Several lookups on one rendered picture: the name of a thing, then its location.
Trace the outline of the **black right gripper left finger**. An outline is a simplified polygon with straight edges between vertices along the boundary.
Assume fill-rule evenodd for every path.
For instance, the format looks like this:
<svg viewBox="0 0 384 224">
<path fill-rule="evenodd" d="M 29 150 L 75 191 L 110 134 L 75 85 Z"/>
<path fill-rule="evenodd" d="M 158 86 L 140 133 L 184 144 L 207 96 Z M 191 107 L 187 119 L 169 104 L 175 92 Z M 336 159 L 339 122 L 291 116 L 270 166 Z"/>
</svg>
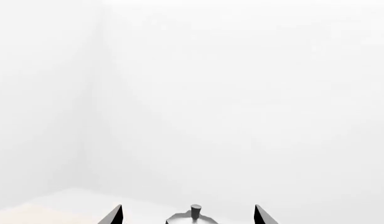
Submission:
<svg viewBox="0 0 384 224">
<path fill-rule="evenodd" d="M 107 214 L 97 224 L 123 224 L 122 205 L 117 205 L 109 214 Z"/>
</svg>

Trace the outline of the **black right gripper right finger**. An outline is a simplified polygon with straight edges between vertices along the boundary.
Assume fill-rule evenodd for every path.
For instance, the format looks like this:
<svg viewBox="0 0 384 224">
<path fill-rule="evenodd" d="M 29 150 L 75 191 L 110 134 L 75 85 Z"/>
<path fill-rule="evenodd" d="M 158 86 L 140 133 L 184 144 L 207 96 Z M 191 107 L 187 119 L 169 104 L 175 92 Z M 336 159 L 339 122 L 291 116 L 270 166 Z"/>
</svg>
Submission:
<svg viewBox="0 0 384 224">
<path fill-rule="evenodd" d="M 279 224 L 259 205 L 255 205 L 254 221 L 255 224 Z"/>
</svg>

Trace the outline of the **silver moka pot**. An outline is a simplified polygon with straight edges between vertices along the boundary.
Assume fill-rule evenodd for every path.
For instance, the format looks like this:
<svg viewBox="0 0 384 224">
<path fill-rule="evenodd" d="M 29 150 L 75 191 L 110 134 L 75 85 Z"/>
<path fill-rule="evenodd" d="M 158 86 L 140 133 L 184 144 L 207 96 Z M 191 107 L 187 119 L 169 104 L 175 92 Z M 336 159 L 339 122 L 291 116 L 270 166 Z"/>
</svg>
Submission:
<svg viewBox="0 0 384 224">
<path fill-rule="evenodd" d="M 193 204 L 185 213 L 173 214 L 166 220 L 166 224 L 219 224 L 213 218 L 201 215 L 201 209 L 200 205 Z"/>
</svg>

